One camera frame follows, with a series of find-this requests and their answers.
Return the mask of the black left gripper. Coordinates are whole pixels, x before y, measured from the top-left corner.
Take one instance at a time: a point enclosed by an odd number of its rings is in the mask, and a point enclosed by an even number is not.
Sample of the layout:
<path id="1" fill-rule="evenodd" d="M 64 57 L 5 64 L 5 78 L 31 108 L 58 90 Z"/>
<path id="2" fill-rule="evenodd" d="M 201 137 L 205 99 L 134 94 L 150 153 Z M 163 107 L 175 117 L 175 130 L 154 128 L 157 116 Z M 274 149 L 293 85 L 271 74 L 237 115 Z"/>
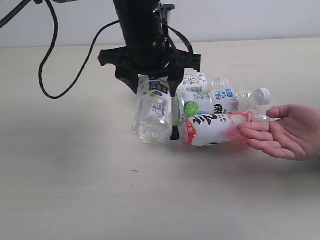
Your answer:
<path id="1" fill-rule="evenodd" d="M 137 95 L 139 75 L 167 76 L 168 92 L 175 98 L 176 91 L 184 79 L 181 69 L 201 71 L 202 57 L 199 54 L 169 48 L 159 48 L 142 53 L 130 51 L 128 47 L 101 50 L 98 61 L 101 66 L 115 66 L 115 78 L 126 84 Z"/>

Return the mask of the open bare human hand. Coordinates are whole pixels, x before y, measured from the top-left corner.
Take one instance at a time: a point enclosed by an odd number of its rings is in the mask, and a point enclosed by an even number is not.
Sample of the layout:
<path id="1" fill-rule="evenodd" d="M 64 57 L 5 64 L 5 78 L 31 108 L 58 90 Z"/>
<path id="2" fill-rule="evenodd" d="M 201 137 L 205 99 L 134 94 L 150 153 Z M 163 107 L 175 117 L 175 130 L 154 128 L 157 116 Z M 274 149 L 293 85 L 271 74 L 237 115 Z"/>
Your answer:
<path id="1" fill-rule="evenodd" d="M 320 110 L 305 105 L 273 106 L 273 121 L 237 126 L 246 144 L 278 159 L 304 161 L 320 157 Z"/>

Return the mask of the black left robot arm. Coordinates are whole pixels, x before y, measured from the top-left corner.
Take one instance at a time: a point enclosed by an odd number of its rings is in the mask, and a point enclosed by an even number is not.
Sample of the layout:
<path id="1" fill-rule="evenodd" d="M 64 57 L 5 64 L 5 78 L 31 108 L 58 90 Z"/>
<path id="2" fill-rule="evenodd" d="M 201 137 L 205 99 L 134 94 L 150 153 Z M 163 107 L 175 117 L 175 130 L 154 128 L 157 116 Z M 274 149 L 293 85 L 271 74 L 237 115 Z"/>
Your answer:
<path id="1" fill-rule="evenodd" d="M 139 76 L 149 79 L 167 78 L 170 95 L 183 80 L 185 69 L 201 70 L 201 55 L 195 54 L 189 40 L 168 23 L 173 4 L 158 0 L 115 0 L 115 10 L 125 46 L 101 50 L 101 66 L 115 66 L 116 79 L 134 93 Z"/>

